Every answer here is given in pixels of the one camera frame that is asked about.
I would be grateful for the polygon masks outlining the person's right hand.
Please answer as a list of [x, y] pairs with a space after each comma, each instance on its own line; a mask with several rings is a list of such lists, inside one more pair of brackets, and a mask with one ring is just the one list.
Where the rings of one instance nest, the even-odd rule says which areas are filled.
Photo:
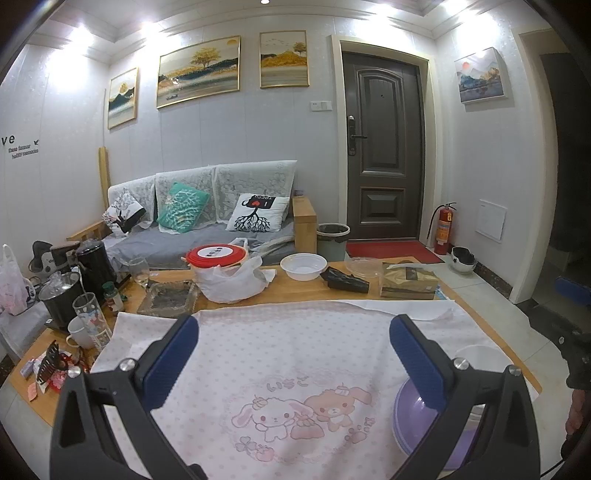
[[568, 437], [574, 435], [581, 427], [584, 420], [584, 405], [590, 396], [588, 391], [574, 390], [572, 392], [572, 402], [565, 423], [565, 431]]

